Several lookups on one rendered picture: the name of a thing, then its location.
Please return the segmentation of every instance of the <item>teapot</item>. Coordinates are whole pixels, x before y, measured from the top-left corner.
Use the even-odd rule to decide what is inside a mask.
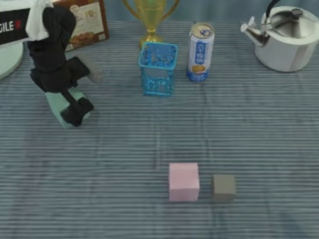
[[[272,0],[257,29],[255,18],[241,25],[255,44],[255,55],[265,66],[280,72],[295,72],[310,61],[319,42],[319,20],[312,13],[297,7],[274,7]]]

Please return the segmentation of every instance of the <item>trophy handle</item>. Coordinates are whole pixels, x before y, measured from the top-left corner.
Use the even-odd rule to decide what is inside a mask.
[[[130,13],[136,17],[137,19],[141,19],[140,16],[134,11],[134,9],[131,7],[131,5],[128,3],[128,0],[122,0],[123,4],[126,6],[126,8],[130,11]]]
[[[177,5],[179,4],[180,0],[175,0],[174,5],[171,7],[171,9],[161,18],[164,20],[168,16],[170,16],[176,9]]]

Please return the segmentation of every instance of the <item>blue plastic basket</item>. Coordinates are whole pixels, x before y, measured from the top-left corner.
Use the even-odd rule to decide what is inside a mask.
[[[147,42],[139,58],[142,88],[146,96],[171,96],[178,47],[174,44]]]

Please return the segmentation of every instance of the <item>stone cube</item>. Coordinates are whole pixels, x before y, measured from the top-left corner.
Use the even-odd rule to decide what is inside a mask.
[[[229,203],[235,199],[235,176],[217,174],[212,180],[213,200],[219,203]]]
[[[199,175],[197,163],[171,163],[169,165],[169,200],[171,202],[197,201]]]

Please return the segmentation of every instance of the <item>black handle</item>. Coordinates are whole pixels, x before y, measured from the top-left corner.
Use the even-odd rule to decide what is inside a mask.
[[[266,19],[269,18],[271,9],[273,9],[273,7],[274,7],[279,1],[280,1],[280,0],[272,0],[271,3],[268,5],[267,11],[266,11]]]

